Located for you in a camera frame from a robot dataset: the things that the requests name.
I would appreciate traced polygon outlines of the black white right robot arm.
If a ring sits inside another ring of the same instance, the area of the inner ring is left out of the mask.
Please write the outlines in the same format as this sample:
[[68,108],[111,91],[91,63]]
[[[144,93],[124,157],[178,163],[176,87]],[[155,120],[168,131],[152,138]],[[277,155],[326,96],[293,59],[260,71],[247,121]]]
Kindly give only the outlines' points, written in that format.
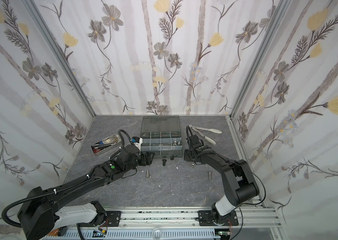
[[224,188],[224,196],[212,205],[210,218],[200,218],[200,221],[222,226],[242,205],[259,206],[264,202],[249,202],[259,196],[260,189],[256,182],[259,177],[250,170],[246,161],[234,161],[218,154],[193,133],[191,125],[186,127],[186,134],[189,148],[184,151],[184,160],[215,169],[221,175]]

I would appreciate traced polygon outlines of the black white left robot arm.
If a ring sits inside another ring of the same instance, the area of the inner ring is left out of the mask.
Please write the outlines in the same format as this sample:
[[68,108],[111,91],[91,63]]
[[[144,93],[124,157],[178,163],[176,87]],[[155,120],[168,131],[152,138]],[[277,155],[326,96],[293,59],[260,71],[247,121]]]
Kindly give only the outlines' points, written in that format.
[[43,190],[34,188],[24,199],[6,206],[2,220],[21,228],[28,240],[39,240],[61,226],[63,217],[59,211],[84,194],[126,178],[130,170],[152,164],[155,153],[141,151],[141,138],[121,140],[121,147],[102,164],[95,165],[84,176],[66,184]]

